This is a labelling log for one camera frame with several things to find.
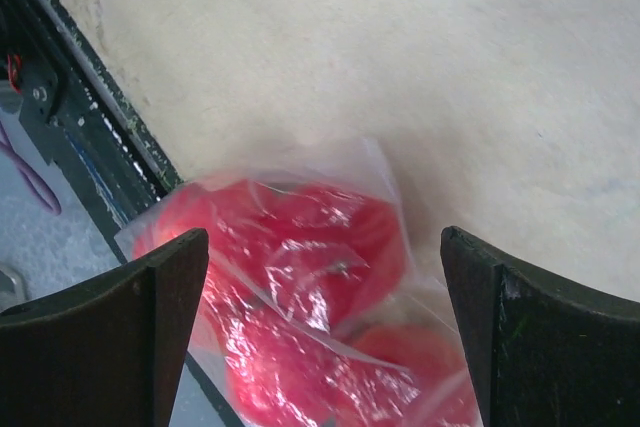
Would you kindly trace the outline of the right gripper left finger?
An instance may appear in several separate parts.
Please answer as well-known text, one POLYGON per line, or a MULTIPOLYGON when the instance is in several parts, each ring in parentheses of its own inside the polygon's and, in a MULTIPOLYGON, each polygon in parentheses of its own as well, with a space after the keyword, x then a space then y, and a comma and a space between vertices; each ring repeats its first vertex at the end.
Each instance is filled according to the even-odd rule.
POLYGON ((2 425, 168 425, 207 265, 192 229, 2 312, 2 425))

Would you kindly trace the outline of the zip bag of red apples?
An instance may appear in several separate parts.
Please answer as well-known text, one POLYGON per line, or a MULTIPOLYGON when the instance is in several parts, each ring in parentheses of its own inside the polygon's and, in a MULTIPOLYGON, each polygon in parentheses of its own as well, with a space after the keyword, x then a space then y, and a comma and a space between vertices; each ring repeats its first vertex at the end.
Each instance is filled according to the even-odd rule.
POLYGON ((477 426, 444 284, 410 250, 371 139, 177 187, 123 228, 136 259, 193 228, 208 267, 189 351, 246 426, 477 426))

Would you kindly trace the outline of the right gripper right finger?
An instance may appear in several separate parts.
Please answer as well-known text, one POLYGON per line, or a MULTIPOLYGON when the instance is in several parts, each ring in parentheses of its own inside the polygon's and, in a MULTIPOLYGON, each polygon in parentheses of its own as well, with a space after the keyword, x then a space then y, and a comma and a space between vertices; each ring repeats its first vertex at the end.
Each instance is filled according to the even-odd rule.
POLYGON ((638 303, 455 226, 440 256, 484 425, 638 425, 638 303))

